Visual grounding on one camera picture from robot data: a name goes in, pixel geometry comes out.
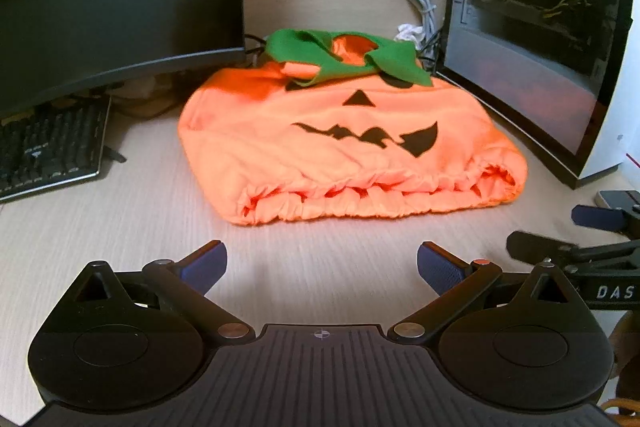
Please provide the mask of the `orange pumpkin costume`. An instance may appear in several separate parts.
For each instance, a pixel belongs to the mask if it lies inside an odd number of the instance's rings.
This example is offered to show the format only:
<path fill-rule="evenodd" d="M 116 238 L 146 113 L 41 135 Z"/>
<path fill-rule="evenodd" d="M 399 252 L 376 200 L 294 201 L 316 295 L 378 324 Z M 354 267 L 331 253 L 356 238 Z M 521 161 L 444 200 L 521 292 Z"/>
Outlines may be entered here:
<path fill-rule="evenodd" d="M 281 29 L 265 63 L 221 69 L 178 135 L 207 202 L 235 225 L 402 218 L 517 199 L 527 162 L 472 95 L 411 43 Z"/>

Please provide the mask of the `smartphone on desk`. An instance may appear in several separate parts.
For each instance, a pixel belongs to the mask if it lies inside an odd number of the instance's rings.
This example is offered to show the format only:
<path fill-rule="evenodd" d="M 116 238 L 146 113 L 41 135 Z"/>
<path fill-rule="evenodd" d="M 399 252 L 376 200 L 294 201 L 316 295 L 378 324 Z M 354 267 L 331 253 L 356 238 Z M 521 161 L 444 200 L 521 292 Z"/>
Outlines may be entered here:
<path fill-rule="evenodd" d="M 599 191 L 594 196 L 596 205 L 601 208 L 626 209 L 628 211 L 638 209 L 640 205 L 640 192 L 636 190 L 605 190 Z"/>

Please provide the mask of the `black keyboard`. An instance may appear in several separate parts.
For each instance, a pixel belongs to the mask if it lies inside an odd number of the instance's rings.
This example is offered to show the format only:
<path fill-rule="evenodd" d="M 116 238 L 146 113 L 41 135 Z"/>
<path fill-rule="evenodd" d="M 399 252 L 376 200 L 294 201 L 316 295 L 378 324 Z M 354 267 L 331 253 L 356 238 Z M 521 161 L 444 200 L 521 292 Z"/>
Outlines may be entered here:
<path fill-rule="evenodd" d="M 72 96 L 1 121 L 1 200 L 98 176 L 112 99 Z"/>

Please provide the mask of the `glass-sided computer case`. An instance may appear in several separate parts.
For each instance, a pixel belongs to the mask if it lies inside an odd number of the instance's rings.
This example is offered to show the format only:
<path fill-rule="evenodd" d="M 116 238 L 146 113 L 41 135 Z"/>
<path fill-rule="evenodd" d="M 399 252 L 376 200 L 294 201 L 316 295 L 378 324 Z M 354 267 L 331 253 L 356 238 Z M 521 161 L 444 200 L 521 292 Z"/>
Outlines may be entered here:
<path fill-rule="evenodd" d="M 563 183 L 623 164 L 639 128 L 639 0 L 447 0 L 437 69 Z"/>

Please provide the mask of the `crumpled white tissue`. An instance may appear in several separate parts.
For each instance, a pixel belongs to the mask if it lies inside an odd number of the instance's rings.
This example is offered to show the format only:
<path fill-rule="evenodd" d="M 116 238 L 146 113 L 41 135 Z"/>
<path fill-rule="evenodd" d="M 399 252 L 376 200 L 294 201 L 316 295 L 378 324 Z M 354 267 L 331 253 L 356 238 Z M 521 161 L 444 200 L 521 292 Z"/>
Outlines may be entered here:
<path fill-rule="evenodd" d="M 424 28 L 422 26 L 409 23 L 400 24 L 397 27 L 397 35 L 394 37 L 396 41 L 412 42 L 418 46 L 425 37 Z"/>

